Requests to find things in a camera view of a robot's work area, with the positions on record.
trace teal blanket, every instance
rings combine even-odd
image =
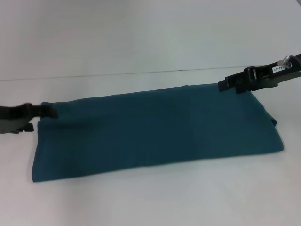
[[[59,119],[38,123],[34,182],[283,150],[253,94],[217,84],[43,104]]]

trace black plastic clip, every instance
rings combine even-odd
[[[33,125],[29,123],[34,117],[58,118],[57,112],[51,106],[23,104],[17,107],[0,106],[0,134],[19,132],[33,132]]]
[[[301,54],[261,67],[247,67],[218,83],[219,91],[235,87],[236,93],[278,86],[278,83],[301,77]]]

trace white table surface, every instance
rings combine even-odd
[[[301,53],[296,0],[1,0],[0,80],[265,65]]]
[[[242,69],[1,81],[0,105],[212,83]],[[295,79],[254,93],[278,120],[280,153],[33,183],[36,131],[1,135],[0,225],[301,225],[300,87]]]

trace teal fabric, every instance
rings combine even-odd
[[[38,123],[34,182],[283,150],[251,92],[183,86],[65,103]]]

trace sticker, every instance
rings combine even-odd
[[[280,72],[280,71],[285,70],[285,67],[276,66],[276,67],[273,67],[272,70],[273,70],[273,73],[276,73],[276,72]]]

